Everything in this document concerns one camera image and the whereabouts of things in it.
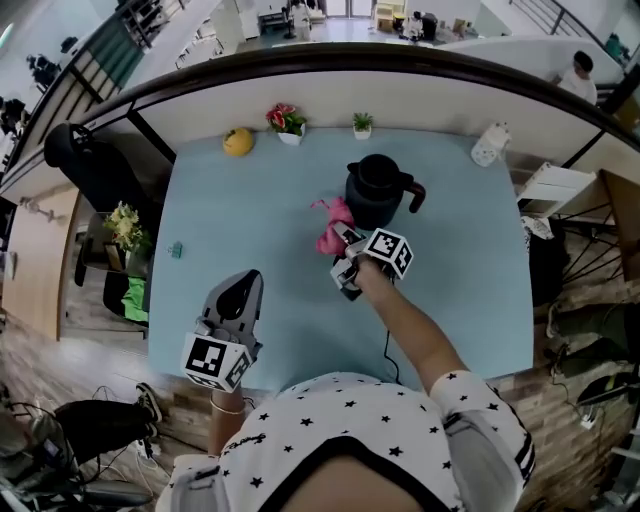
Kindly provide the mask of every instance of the small green object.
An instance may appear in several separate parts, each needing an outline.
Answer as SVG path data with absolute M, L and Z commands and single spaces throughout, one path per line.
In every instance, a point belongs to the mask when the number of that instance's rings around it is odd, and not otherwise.
M 356 112 L 353 114 L 353 128 L 357 132 L 367 132 L 373 125 L 373 116 L 370 116 L 368 112 L 364 114 Z
M 142 309 L 142 298 L 144 297 L 145 280 L 138 277 L 129 278 L 129 289 L 122 297 L 124 306 L 124 317 L 134 322 L 148 322 L 149 313 Z
M 182 244 L 180 242 L 175 242 L 171 247 L 169 247 L 169 254 L 171 254 L 172 258 L 179 260 L 182 256 Z

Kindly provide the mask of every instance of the kettle handle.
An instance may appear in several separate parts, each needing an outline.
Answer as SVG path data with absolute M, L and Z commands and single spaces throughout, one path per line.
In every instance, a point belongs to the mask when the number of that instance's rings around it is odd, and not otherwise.
M 420 183 L 416 183 L 415 181 L 406 189 L 406 191 L 411 192 L 414 196 L 411 200 L 411 204 L 409 205 L 409 211 L 411 213 L 416 213 L 422 206 L 427 195 L 427 191 L 422 185 L 420 185 Z

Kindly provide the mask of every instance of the black and white marker cube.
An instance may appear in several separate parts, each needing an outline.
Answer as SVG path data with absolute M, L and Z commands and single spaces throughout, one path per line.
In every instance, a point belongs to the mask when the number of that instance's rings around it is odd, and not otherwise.
M 231 393 L 252 364 L 249 350 L 240 343 L 187 333 L 181 367 L 196 384 Z
M 404 279 L 409 265 L 413 261 L 413 252 L 407 240 L 400 235 L 380 228 L 371 235 L 364 252 L 372 258 L 390 264 L 400 279 Z

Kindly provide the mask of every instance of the white star-print shirt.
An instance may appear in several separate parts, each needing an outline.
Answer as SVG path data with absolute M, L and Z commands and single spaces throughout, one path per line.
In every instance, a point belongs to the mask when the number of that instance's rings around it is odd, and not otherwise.
M 325 461 L 348 455 L 430 511 L 512 511 L 535 462 L 531 435 L 467 371 L 430 396 L 333 373 L 264 402 L 220 457 L 177 457 L 157 512 L 279 510 Z

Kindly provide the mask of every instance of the light blue table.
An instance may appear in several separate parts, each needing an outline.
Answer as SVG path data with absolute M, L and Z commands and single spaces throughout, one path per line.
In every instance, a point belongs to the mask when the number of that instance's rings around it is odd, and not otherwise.
M 264 344 L 243 385 L 281 389 L 331 371 L 390 379 L 386 330 L 361 297 L 347 301 L 333 283 L 333 257 L 315 252 L 327 213 L 317 199 L 344 194 L 347 164 L 370 153 L 393 158 L 427 190 L 417 214 L 405 194 L 388 229 L 405 236 L 415 259 L 402 292 L 443 328 L 462 359 L 484 377 L 530 368 L 533 309 L 529 266 L 515 194 L 502 162 L 481 168 L 474 139 L 375 129 L 356 141 L 350 129 L 311 129 L 302 145 L 258 133 L 243 158 L 220 138 L 183 146 L 166 197 L 153 268 L 151 366 L 181 375 L 185 333 L 209 290 L 241 270 L 265 282 L 258 340 Z M 183 244 L 182 258 L 165 250 Z M 420 387 L 392 342 L 401 381 Z

